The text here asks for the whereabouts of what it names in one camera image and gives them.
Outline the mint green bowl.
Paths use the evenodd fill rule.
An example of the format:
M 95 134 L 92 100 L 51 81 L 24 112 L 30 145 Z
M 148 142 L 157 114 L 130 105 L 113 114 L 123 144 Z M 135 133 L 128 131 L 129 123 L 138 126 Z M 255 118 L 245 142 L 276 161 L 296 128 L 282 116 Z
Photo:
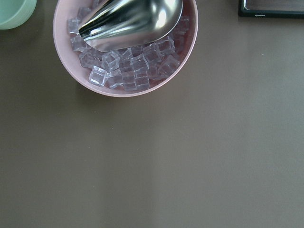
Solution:
M 36 4 L 36 0 L 0 0 L 0 29 L 13 29 L 25 23 Z

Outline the black framed wooden tray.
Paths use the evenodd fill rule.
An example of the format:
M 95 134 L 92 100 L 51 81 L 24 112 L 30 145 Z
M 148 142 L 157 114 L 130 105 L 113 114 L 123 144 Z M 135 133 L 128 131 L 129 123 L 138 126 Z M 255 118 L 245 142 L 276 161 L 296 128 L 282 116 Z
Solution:
M 256 18 L 304 18 L 303 0 L 239 0 L 238 15 Z

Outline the metal ice scoop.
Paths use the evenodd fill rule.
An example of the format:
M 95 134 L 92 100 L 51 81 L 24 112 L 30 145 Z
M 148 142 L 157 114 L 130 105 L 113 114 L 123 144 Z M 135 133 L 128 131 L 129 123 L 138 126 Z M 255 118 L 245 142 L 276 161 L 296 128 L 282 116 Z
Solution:
M 103 0 L 82 20 L 79 34 L 101 52 L 140 46 L 169 34 L 182 10 L 181 0 Z

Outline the pink bowl of ice cubes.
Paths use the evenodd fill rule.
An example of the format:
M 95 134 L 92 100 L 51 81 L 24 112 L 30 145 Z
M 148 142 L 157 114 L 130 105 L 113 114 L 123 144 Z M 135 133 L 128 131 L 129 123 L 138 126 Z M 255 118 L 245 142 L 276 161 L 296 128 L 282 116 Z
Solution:
M 70 35 L 67 33 L 67 20 L 77 15 L 80 7 L 90 7 L 92 5 L 91 0 L 59 0 L 54 13 L 53 19 L 53 38 L 56 47 L 57 54 L 60 58 L 65 69 L 69 74 L 82 86 L 87 89 L 110 97 L 134 97 L 143 94 L 150 93 L 161 86 L 165 85 L 171 79 L 173 79 L 178 72 L 186 64 L 191 52 L 194 48 L 199 25 L 198 7 L 194 0 L 183 1 L 183 16 L 190 18 L 190 29 L 186 33 L 185 44 L 183 51 L 180 53 L 180 66 L 172 73 L 168 78 L 159 82 L 153 82 L 150 84 L 150 88 L 142 91 L 124 91 L 122 88 L 110 89 L 107 87 L 98 87 L 89 83 L 88 75 L 90 70 L 83 68 L 80 65 L 78 54 L 72 50 L 70 44 Z

